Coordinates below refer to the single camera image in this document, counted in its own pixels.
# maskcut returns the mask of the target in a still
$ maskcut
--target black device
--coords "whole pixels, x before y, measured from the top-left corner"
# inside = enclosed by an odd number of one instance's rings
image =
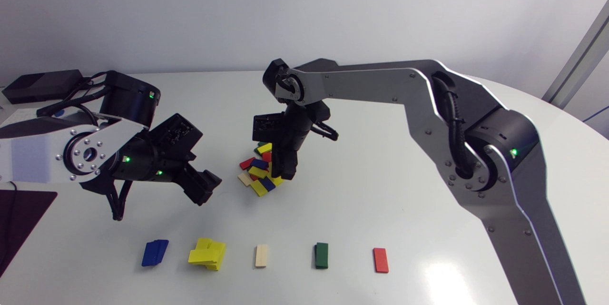
[[[2,93],[11,104],[65,99],[82,81],[78,69],[26,74],[4,88]]]

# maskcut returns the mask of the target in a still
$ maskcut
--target pile of blocks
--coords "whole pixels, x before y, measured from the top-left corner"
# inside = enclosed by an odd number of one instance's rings
[[[257,153],[262,159],[251,157],[250,159],[239,164],[242,170],[246,170],[238,176],[239,180],[241,180],[246,187],[251,186],[259,197],[262,197],[269,191],[274,190],[283,182],[281,177],[271,177],[272,147],[272,144],[259,142],[258,147],[254,149],[254,152]]]
[[[196,247],[188,255],[188,263],[203,265],[209,270],[220,270],[226,244],[202,237],[196,241]]]

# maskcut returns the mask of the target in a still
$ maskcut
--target white wall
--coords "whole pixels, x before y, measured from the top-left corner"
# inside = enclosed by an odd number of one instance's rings
[[[0,84],[53,69],[434,58],[541,97],[605,1],[0,0]]]

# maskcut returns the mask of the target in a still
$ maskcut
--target stack of yellow blocks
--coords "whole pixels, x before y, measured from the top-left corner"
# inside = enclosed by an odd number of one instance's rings
[[[209,270],[220,270],[224,251],[226,244],[202,237],[196,241],[196,247],[188,255],[188,263],[203,265]]]

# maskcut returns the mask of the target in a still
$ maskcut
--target red block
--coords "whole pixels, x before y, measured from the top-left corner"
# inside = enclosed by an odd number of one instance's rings
[[[247,169],[248,167],[250,167],[250,164],[252,163],[252,161],[254,159],[255,159],[255,157],[253,157],[252,159],[245,160],[244,162],[241,162],[241,164],[239,164],[239,167],[241,167],[242,170]]]
[[[374,267],[376,268],[377,273],[389,273],[387,251],[385,251],[385,248],[374,249]]]

